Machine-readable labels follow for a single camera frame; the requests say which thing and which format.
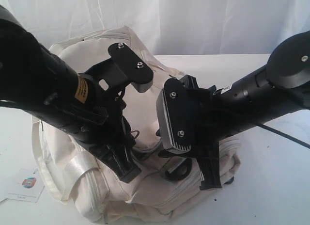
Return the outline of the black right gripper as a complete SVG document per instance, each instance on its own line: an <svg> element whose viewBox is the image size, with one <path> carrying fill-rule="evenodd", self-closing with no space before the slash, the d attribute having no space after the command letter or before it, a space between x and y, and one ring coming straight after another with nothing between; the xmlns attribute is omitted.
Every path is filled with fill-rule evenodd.
<svg viewBox="0 0 310 225"><path fill-rule="evenodd" d="M198 157L198 165L201 173L200 190L222 188L219 167L219 143L212 142L209 138L214 125L211 122L207 122L203 114L203 103L210 100L213 92L213 89L196 89L194 92L190 93L190 95L200 103L199 118L194 125L195 143L190 152L182 155L174 155L167 152L163 147L158 154L161 158L185 157L195 159ZM160 137L159 129L157 131L157 136ZM208 146L203 148L203 143L207 143Z"/></svg>

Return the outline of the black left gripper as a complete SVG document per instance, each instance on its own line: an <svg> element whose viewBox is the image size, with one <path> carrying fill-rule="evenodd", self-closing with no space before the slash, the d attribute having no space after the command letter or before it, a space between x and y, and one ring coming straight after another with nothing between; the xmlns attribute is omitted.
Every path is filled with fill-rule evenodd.
<svg viewBox="0 0 310 225"><path fill-rule="evenodd" d="M82 122L70 135L83 148L110 168L124 183L130 183L141 169L134 163L130 150L134 138L131 127L123 116L126 103L125 89L108 98L104 104L95 106L92 114L99 117L93 122Z"/></svg>

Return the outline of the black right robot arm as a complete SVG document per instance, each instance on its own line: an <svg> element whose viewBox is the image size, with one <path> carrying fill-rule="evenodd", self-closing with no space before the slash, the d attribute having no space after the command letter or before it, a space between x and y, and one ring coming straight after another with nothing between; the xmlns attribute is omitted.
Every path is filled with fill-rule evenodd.
<svg viewBox="0 0 310 225"><path fill-rule="evenodd" d="M195 77L166 80L156 111L161 158L195 159L201 190L221 187L219 143L310 107L310 34L279 44L265 65L226 88L204 89Z"/></svg>

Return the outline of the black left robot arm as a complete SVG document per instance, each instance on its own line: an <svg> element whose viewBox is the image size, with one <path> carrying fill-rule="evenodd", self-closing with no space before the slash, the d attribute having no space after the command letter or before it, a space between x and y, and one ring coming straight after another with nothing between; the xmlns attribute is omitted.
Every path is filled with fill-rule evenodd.
<svg viewBox="0 0 310 225"><path fill-rule="evenodd" d="M0 9L0 105L23 110L71 136L122 182L141 172L123 115L128 85L143 93L151 69L126 44L108 47L109 58L78 73L51 53L4 7Z"/></svg>

